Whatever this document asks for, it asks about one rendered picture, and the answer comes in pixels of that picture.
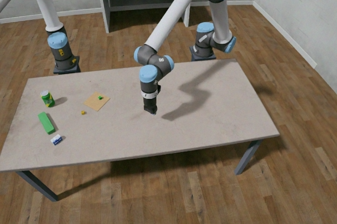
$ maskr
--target blue and white box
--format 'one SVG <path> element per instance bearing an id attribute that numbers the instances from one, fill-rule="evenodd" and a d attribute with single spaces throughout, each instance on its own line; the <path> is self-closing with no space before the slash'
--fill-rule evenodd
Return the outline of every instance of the blue and white box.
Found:
<path id="1" fill-rule="evenodd" d="M 51 139 L 51 142 L 54 145 L 58 144 L 60 141 L 62 141 L 62 137 L 60 135 L 56 135 L 55 137 L 53 137 L 53 139 Z"/>

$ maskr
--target wooden floor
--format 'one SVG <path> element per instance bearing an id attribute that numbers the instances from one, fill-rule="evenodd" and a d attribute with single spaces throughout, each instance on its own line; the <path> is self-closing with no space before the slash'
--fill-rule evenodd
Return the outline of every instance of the wooden floor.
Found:
<path id="1" fill-rule="evenodd" d="M 237 43 L 216 56 L 237 59 L 281 134 L 241 175 L 233 170 L 248 143 L 34 171 L 56 203 L 1 173 L 0 223 L 337 223 L 337 95 L 253 6 L 228 9 Z M 87 72 L 139 66 L 133 51 L 165 11 L 115 13 L 109 34 L 102 14 L 61 21 Z M 192 7 L 189 28 L 178 22 L 158 54 L 190 61 L 197 24 L 211 20 L 208 7 Z M 27 79 L 53 74 L 44 29 L 43 20 L 0 25 L 0 149 Z"/>

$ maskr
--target white band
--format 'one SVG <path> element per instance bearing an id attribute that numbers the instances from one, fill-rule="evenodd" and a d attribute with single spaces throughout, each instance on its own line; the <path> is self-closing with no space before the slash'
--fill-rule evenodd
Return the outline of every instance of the white band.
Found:
<path id="1" fill-rule="evenodd" d="M 142 92 L 142 96 L 143 96 L 144 99 L 153 99 L 153 98 L 157 97 L 157 95 L 158 95 L 158 90 L 156 90 L 154 93 L 151 93 L 151 94 L 147 94 L 143 91 L 141 91 L 141 92 Z"/>

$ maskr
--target green soda can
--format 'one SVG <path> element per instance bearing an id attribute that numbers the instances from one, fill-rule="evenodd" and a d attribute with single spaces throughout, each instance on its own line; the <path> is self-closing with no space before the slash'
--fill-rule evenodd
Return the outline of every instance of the green soda can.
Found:
<path id="1" fill-rule="evenodd" d="M 44 104 L 46 104 L 46 107 L 52 107 L 55 105 L 52 94 L 48 90 L 44 90 L 41 92 L 41 98 L 44 101 Z"/>

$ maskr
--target white baseboard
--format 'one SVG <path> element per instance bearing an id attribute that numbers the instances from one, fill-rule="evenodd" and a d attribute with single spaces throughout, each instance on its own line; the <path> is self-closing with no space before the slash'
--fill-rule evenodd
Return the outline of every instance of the white baseboard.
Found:
<path id="1" fill-rule="evenodd" d="M 227 5 L 253 5 L 254 1 L 227 1 Z M 191 7 L 209 6 L 210 2 L 191 2 Z"/>
<path id="2" fill-rule="evenodd" d="M 316 68 L 317 63 L 309 56 L 308 53 L 266 12 L 262 7 L 253 2 L 253 6 L 287 39 L 287 41 L 301 54 L 301 56 L 309 63 L 312 68 Z"/>
<path id="3" fill-rule="evenodd" d="M 83 15 L 83 14 L 93 14 L 93 13 L 101 13 L 101 12 L 102 12 L 102 9 L 98 7 L 98 8 L 89 8 L 89 9 L 80 9 L 80 10 L 61 11 L 61 12 L 57 12 L 57 15 L 58 16 Z M 22 22 L 22 21 L 36 20 L 36 19 L 42 19 L 42 18 L 43 18 L 42 14 L 11 17 L 11 18 L 0 19 L 0 24 L 1 23 Z"/>

